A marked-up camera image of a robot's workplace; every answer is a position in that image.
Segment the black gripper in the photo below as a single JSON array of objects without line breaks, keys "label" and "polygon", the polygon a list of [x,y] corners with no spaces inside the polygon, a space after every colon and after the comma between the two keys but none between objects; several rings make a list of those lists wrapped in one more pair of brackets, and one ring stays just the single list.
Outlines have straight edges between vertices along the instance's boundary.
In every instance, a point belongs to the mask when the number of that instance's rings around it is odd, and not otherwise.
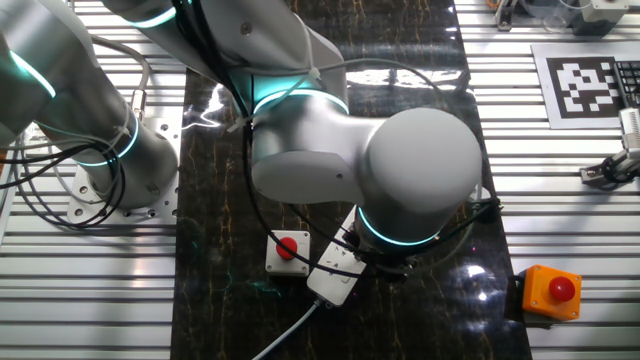
[{"label": "black gripper", "polygon": [[[343,240],[350,249],[360,249],[360,237],[353,229],[344,232]],[[369,255],[369,264],[373,267],[374,274],[389,283],[404,283],[415,273],[417,262],[416,255],[380,252]]]}]

